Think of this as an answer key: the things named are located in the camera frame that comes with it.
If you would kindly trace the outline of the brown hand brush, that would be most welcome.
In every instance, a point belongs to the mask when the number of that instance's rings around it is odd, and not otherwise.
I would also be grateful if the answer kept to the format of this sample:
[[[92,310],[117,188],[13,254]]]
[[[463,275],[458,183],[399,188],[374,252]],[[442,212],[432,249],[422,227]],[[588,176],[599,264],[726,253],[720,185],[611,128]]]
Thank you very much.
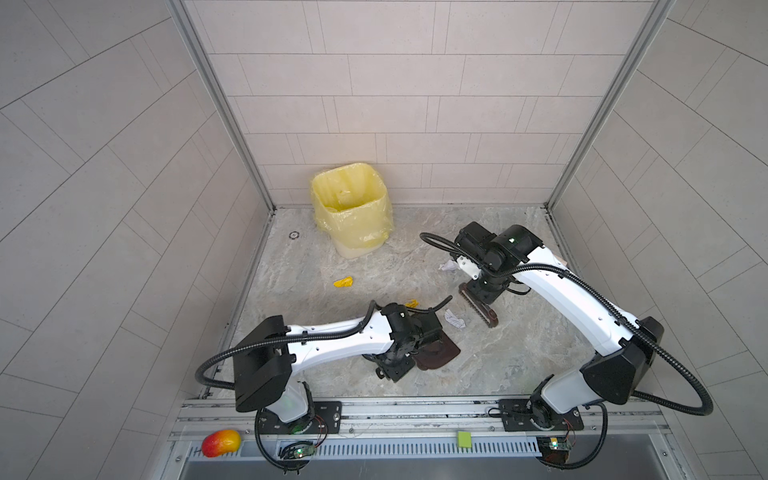
[[[462,283],[459,285],[459,293],[468,302],[471,308],[481,316],[489,328],[495,328],[498,326],[499,321],[497,313],[489,305],[478,300],[469,291],[467,283]]]

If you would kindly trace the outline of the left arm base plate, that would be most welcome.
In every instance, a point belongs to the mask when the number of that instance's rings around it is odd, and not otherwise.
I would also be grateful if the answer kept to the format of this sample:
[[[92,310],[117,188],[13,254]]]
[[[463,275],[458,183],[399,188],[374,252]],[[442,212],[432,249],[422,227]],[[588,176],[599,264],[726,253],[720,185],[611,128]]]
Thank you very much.
[[[256,416],[256,426],[261,434],[268,435],[337,434],[341,413],[340,401],[319,401],[314,402],[304,416],[285,423],[275,413],[264,409]]]

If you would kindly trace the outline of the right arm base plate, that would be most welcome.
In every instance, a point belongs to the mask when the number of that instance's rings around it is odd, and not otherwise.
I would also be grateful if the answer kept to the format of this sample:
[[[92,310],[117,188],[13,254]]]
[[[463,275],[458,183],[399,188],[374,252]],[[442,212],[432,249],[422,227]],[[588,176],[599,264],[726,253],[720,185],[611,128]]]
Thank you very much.
[[[486,409],[489,418],[502,421],[505,432],[582,431],[584,423],[577,407],[568,413],[535,414],[528,398],[501,399]]]

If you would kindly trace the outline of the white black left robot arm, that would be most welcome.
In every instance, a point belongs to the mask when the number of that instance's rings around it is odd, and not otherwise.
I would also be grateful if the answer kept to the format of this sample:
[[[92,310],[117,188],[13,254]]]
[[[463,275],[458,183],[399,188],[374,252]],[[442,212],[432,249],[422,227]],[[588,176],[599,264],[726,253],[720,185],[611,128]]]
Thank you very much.
[[[435,308],[370,302],[363,317],[330,324],[288,325],[280,315],[269,317],[236,346],[203,361],[194,378],[234,392],[237,411],[256,415],[255,441],[263,458],[283,472],[298,473],[338,422],[319,412],[308,383],[296,380],[297,374],[360,356],[375,364],[379,378],[397,382],[413,368],[440,369],[460,352]],[[271,455],[262,441],[271,418],[292,435],[315,428],[318,439],[293,442]]]

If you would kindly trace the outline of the brown dustpan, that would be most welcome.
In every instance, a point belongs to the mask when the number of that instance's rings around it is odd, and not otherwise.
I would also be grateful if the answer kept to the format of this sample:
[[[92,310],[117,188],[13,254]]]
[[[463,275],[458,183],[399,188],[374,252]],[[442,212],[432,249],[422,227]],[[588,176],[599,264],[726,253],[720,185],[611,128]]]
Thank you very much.
[[[441,331],[433,342],[423,344],[412,358],[420,370],[428,371],[444,367],[460,353],[458,345]]]

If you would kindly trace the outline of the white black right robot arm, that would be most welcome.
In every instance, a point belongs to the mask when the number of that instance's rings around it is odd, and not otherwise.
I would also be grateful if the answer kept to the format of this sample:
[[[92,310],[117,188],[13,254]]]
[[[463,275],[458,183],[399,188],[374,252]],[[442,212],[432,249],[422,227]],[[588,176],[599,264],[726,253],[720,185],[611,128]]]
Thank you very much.
[[[423,232],[422,241],[451,255],[470,276],[464,296],[486,320],[490,305],[511,284],[524,284],[553,305],[595,350],[584,365],[542,381],[526,408],[541,430],[553,428],[555,418],[578,406],[607,401],[625,404],[629,398],[646,400],[694,416],[712,413],[706,387],[659,344],[663,326],[652,317],[639,319],[616,306],[576,274],[522,225],[495,234],[476,222],[463,227],[453,240]],[[683,405],[638,390],[637,386],[660,358],[691,386],[701,403]]]

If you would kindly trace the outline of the yellow-lined trash bin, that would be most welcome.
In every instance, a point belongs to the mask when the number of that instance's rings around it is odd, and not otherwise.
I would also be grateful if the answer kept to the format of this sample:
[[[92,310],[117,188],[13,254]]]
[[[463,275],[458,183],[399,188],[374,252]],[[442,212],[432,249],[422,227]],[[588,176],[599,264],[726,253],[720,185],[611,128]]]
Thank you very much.
[[[377,250],[394,230],[387,187],[369,164],[353,163],[315,175],[310,198],[318,229],[330,236],[345,259]]]

